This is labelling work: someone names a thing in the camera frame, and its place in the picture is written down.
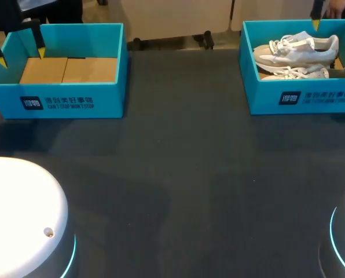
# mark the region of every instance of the shoe sole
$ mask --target shoe sole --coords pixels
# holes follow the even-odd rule
[[[325,68],[330,68],[331,64],[330,63],[315,63],[315,64],[303,64],[303,63],[299,63],[299,64],[292,64],[292,65],[289,65],[289,67],[291,68],[310,68],[316,64],[321,64],[321,65],[324,65]],[[284,67],[271,67],[269,65],[263,65],[263,64],[260,64],[260,63],[257,63],[256,62],[256,65],[259,67],[259,68],[262,68],[263,70],[267,71],[267,72],[271,72],[271,73],[274,73],[275,71],[279,71],[279,70],[286,70],[287,67],[284,66]]]

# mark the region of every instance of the white robot dome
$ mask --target white robot dome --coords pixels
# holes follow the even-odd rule
[[[65,194],[47,170],[0,157],[0,277],[23,277],[45,262],[67,221]]]

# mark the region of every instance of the person's leg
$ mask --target person's leg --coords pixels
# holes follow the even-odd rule
[[[59,0],[47,11],[49,23],[83,23],[82,0]]]

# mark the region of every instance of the floor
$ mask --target floor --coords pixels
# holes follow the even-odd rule
[[[107,6],[100,6],[97,0],[83,0],[83,21],[85,23],[106,23],[109,22],[109,11]],[[226,32],[212,34],[215,49],[238,49],[240,34],[228,30]],[[0,32],[0,46],[3,45],[5,34]],[[144,44],[144,50],[199,50],[204,49],[192,36],[180,38],[167,38],[149,41]]]

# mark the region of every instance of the printed logo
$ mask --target printed logo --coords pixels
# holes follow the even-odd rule
[[[20,97],[23,107],[26,110],[43,110],[39,97]]]
[[[301,92],[283,92],[279,105],[295,105],[298,103]]]

